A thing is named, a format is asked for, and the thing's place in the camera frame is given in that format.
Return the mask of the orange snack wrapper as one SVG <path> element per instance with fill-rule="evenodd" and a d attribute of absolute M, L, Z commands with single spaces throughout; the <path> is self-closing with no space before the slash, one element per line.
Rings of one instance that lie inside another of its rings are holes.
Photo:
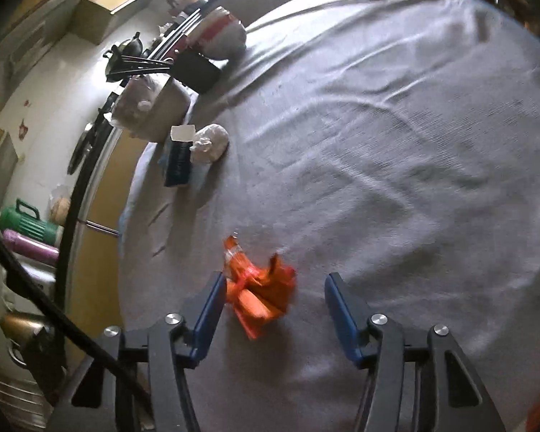
<path fill-rule="evenodd" d="M 283 263 L 278 253 L 266 267 L 258 267 L 231 235 L 224 241 L 224 274 L 226 303 L 249 339 L 258 339 L 267 325 L 288 313 L 296 290 L 296 270 Z"/>

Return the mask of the blue tissue pack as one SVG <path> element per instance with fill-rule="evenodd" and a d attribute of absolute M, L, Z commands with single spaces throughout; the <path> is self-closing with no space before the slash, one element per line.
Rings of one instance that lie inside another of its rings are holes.
<path fill-rule="evenodd" d="M 174 187 L 189 183 L 192 163 L 191 147 L 196 129 L 193 125 L 172 126 L 167 137 L 163 185 Z"/>

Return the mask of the white paper ball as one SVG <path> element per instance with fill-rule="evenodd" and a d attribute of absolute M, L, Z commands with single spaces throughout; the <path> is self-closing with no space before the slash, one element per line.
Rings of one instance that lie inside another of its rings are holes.
<path fill-rule="evenodd" d="M 212 164 L 225 153 L 229 145 L 228 132 L 218 124 L 205 126 L 195 133 L 190 147 L 193 164 Z"/>

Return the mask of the purple thermos bottle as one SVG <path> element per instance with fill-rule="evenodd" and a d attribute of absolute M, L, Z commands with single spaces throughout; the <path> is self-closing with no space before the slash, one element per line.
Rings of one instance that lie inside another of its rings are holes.
<path fill-rule="evenodd" d="M 4 243 L 11 252 L 26 256 L 31 260 L 55 266 L 59 258 L 59 250 L 53 246 L 33 240 L 11 229 L 3 231 Z"/>

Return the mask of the green thermos jug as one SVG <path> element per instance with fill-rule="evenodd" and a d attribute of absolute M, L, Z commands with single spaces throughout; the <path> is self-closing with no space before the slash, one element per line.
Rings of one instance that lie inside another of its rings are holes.
<path fill-rule="evenodd" d="M 58 248 L 64 228 L 41 219 L 39 210 L 17 199 L 14 206 L 0 209 L 0 230 L 13 230 L 40 243 Z"/>

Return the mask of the grey tablecloth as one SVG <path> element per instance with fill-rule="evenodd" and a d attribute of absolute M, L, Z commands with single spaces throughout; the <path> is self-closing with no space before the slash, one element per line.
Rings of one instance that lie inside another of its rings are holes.
<path fill-rule="evenodd" d="M 204 431 L 348 431 L 364 388 L 324 300 L 337 272 L 397 322 L 447 325 L 507 428 L 540 400 L 540 38 L 481 0 L 292 0 L 187 115 L 230 143 L 182 187 L 140 157 L 120 306 L 160 321 L 223 265 L 296 270 L 250 340 L 221 318 L 188 375 Z"/>

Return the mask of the white covered bowl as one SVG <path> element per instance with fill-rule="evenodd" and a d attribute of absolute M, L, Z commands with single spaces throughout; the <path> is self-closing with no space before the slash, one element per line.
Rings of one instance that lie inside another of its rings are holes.
<path fill-rule="evenodd" d="M 172 126 L 183 123 L 190 103 L 188 92 L 167 74 L 138 75 L 119 94 L 110 123 L 137 139 L 162 143 Z"/>

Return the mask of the black chopstick holder cup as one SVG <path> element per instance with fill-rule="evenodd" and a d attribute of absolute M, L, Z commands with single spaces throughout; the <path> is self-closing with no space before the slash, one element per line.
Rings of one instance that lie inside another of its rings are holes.
<path fill-rule="evenodd" d="M 199 95 L 208 92 L 219 80 L 221 70 L 206 57 L 191 49 L 178 52 L 170 76 Z"/>

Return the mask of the black wok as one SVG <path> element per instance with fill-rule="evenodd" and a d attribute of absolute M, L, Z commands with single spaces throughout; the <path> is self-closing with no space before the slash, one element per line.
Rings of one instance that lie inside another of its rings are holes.
<path fill-rule="evenodd" d="M 125 75 L 121 72 L 126 71 L 127 62 L 131 58 L 140 58 L 144 52 L 144 46 L 140 40 L 140 32 L 136 31 L 132 37 L 123 40 L 119 45 L 112 45 L 103 54 L 103 58 L 108 59 L 105 68 L 107 82 L 121 81 Z"/>

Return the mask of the red white stacked bowls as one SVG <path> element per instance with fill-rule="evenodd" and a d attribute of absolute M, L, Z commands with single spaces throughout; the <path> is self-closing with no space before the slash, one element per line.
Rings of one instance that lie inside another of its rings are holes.
<path fill-rule="evenodd" d="M 218 6 L 191 30 L 188 45 L 209 59 L 233 59 L 245 51 L 247 32 L 241 21 Z"/>

